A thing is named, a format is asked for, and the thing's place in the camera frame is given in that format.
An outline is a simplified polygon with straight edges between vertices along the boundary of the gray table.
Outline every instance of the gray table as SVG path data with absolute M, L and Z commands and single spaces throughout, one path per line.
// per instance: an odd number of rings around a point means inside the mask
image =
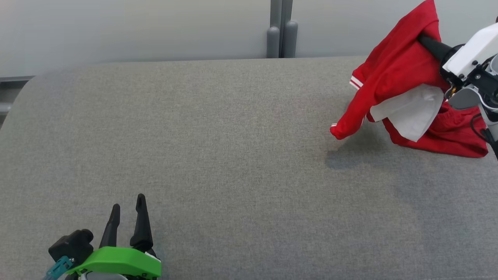
M 363 57 L 122 63 L 37 76 L 0 130 L 0 279 L 118 245 L 147 197 L 166 279 L 496 279 L 498 163 L 329 133 Z

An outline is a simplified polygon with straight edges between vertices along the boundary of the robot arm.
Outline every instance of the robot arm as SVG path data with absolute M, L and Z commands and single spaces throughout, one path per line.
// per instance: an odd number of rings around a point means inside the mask
M 498 158 L 498 23 L 479 30 L 465 45 L 450 47 L 424 35 L 418 40 L 441 61 L 439 72 L 451 86 L 445 93 L 451 107 L 479 106 L 488 128 L 474 132 Z
M 48 252 L 56 264 L 44 280 L 56 280 L 67 273 L 66 280 L 156 280 L 161 276 L 161 261 L 152 249 L 152 232 L 145 196 L 139 194 L 136 207 L 132 248 L 117 247 L 120 206 L 115 204 L 99 248 L 94 251 L 91 231 L 77 230 L 61 237 Z

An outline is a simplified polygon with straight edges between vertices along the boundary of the gray fabric surface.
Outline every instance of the gray fabric surface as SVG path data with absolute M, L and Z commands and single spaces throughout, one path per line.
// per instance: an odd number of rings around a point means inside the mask
M 0 279 L 147 197 L 164 279 L 498 279 L 498 163 L 330 123 L 364 58 L 124 63 L 35 77 L 0 130 Z

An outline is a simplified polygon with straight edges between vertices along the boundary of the white stripe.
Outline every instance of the white stripe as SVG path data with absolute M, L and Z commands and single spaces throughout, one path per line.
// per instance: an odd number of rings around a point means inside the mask
M 355 85 L 352 81 L 349 81 L 349 84 L 350 84 L 350 85 L 352 85 L 352 86 L 354 86 L 357 90 L 359 90 L 359 89 L 360 89 L 360 88 L 359 88 L 357 85 Z
M 360 82 L 360 80 L 358 80 L 357 78 L 355 78 L 354 76 L 351 76 L 351 81 L 355 82 L 357 85 L 359 85 L 360 87 L 363 86 L 363 83 Z

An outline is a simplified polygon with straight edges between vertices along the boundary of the cable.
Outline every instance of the cable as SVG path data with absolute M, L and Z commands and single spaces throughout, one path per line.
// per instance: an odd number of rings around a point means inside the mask
M 479 113 L 479 114 L 477 114 L 477 115 L 473 116 L 473 117 L 472 117 L 472 119 L 470 119 L 470 128 L 472 129 L 472 131 L 473 131 L 473 132 L 474 132 L 474 133 L 475 133 L 475 134 L 476 134 L 479 138 L 481 138 L 481 139 L 482 139 L 482 140 L 484 140 L 485 142 L 488 142 L 488 141 L 486 140 L 486 138 L 484 137 L 484 135 L 483 135 L 482 133 L 477 132 L 477 130 L 474 128 L 474 120 L 475 120 L 476 118 L 480 117 L 480 116 L 481 116 L 481 113 Z

